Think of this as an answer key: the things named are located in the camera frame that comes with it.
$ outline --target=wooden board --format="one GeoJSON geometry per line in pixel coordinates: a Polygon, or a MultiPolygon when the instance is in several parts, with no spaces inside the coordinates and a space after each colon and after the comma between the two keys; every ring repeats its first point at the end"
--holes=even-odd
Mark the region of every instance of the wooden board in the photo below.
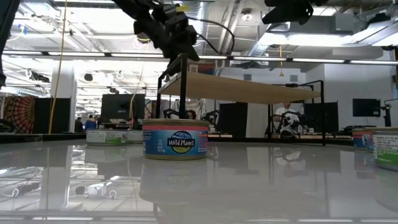
{"type": "MultiPolygon", "coordinates": [[[[161,94],[180,95],[181,74],[174,76],[161,89],[161,94]]],[[[276,104],[319,97],[320,93],[232,78],[188,72],[187,97],[243,103],[276,104]]]]}

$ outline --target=ceiling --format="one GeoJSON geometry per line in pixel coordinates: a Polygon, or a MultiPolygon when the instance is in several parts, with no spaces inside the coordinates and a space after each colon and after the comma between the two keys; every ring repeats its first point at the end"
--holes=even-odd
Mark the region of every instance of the ceiling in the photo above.
{"type": "MultiPolygon", "coordinates": [[[[113,2],[103,0],[95,4],[96,0],[69,0],[67,7],[67,23],[65,24],[65,43],[64,51],[71,52],[146,52],[160,53],[155,49],[152,42],[142,44],[134,35],[134,20],[127,16],[122,10],[115,7],[113,2]]],[[[362,0],[362,1],[335,1],[330,0],[326,6],[316,7],[314,15],[331,16],[337,11],[348,9],[355,10],[361,3],[362,10],[373,9],[385,6],[391,1],[385,0],[362,0]]],[[[11,37],[7,41],[5,50],[39,50],[59,52],[61,48],[61,37],[63,27],[64,2],[62,0],[38,0],[24,1],[16,14],[11,37]]],[[[224,13],[230,4],[229,0],[206,0],[203,7],[205,19],[221,22],[227,19],[228,13],[224,13]]],[[[261,23],[262,15],[269,11],[263,0],[252,0],[242,2],[243,9],[250,9],[252,19],[244,21],[241,13],[233,12],[231,21],[238,16],[234,34],[236,37],[235,52],[245,52],[249,50],[259,38],[257,27],[261,23]]],[[[196,29],[204,26],[204,35],[215,47],[219,45],[222,35],[222,28],[213,24],[195,23],[196,29]]],[[[295,45],[283,45],[282,56],[294,55],[299,57],[321,57],[328,55],[333,50],[332,47],[299,47],[295,45]]],[[[200,54],[215,54],[206,44],[200,54]]],[[[266,53],[270,56],[279,57],[280,49],[269,47],[266,53]]],[[[56,61],[43,58],[19,58],[4,55],[4,72],[7,75],[7,84],[37,84],[40,81],[30,80],[27,70],[33,70],[51,79],[53,65],[56,61]]],[[[132,62],[132,61],[104,61],[104,60],[76,60],[75,64],[79,70],[85,71],[79,74],[78,85],[116,85],[130,86],[123,88],[123,91],[134,91],[131,86],[156,86],[157,77],[167,67],[167,62],[132,62]],[[85,73],[92,73],[93,82],[84,80],[85,73]]],[[[45,96],[49,92],[49,87],[25,88],[28,94],[45,96]]],[[[79,89],[79,95],[101,95],[109,93],[106,88],[99,89],[79,89]]]]}

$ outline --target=white pillar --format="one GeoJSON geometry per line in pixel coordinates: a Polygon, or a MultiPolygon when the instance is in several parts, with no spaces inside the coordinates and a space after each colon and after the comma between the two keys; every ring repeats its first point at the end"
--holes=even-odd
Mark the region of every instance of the white pillar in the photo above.
{"type": "MultiPolygon", "coordinates": [[[[72,150],[73,146],[67,146],[67,154],[65,167],[48,166],[42,171],[42,185],[40,190],[40,209],[63,210],[68,205],[69,185],[70,185],[70,169],[72,166],[72,150]],[[49,204],[47,206],[47,196],[49,196],[49,204]]],[[[50,161],[59,158],[52,156],[57,152],[50,152],[50,161]]]]}
{"type": "MultiPolygon", "coordinates": [[[[59,61],[55,61],[52,70],[51,97],[55,96],[57,86],[59,61]]],[[[70,98],[69,131],[75,130],[76,94],[78,74],[75,72],[73,61],[63,61],[58,81],[57,98],[70,98]]]]}

